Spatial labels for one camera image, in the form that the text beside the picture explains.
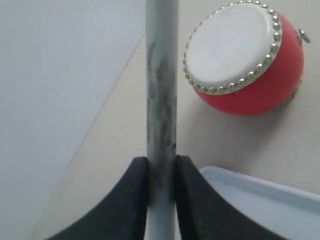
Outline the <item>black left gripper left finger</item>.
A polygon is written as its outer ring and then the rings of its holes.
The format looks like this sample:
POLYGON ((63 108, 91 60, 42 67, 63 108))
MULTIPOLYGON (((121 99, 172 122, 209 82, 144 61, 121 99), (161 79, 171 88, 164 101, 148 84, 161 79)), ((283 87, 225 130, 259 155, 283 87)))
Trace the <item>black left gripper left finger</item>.
POLYGON ((135 157, 118 183, 82 218, 52 240, 142 240, 149 200, 149 168, 135 157))

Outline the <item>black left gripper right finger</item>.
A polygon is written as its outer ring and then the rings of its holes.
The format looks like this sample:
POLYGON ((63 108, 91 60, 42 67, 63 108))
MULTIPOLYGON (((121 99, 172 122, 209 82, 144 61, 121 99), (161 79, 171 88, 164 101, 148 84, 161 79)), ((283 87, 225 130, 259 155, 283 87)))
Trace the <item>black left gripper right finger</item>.
POLYGON ((174 198, 183 240, 283 239, 220 196, 188 156, 175 158, 174 198))

